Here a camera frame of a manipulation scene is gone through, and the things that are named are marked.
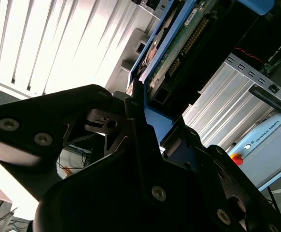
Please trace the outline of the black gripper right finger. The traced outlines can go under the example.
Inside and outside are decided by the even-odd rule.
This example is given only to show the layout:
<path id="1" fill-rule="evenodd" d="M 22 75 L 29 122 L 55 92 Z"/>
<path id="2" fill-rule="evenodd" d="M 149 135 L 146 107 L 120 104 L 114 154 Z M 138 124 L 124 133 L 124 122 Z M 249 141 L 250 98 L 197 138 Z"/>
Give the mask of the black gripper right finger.
<path id="1" fill-rule="evenodd" d="M 197 164 L 208 177 L 209 193 L 223 195 L 226 209 L 217 215 L 236 232 L 281 232 L 281 215 L 253 185 L 227 153 L 216 145 L 205 148 L 195 130 L 182 129 L 182 140 L 193 148 Z"/>

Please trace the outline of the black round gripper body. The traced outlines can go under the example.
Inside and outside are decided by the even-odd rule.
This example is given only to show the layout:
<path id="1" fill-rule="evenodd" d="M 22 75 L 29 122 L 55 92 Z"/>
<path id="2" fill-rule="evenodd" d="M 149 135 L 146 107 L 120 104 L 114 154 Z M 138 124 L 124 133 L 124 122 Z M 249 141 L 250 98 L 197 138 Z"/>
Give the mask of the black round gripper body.
<path id="1" fill-rule="evenodd" d="M 36 232 L 216 232 L 197 175 L 154 156 L 121 151 L 54 185 Z"/>

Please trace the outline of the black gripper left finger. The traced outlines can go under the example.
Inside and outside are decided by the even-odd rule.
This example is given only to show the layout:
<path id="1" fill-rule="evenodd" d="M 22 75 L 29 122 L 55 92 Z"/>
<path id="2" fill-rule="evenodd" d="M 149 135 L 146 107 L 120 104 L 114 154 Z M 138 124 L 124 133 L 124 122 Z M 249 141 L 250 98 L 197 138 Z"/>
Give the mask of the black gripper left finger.
<path id="1" fill-rule="evenodd" d="M 42 182 L 62 149 L 82 142 L 93 148 L 92 164 L 52 185 L 45 202 L 163 203 L 162 158 L 143 94 L 134 81 L 131 95 L 88 85 L 0 105 L 0 162 Z"/>

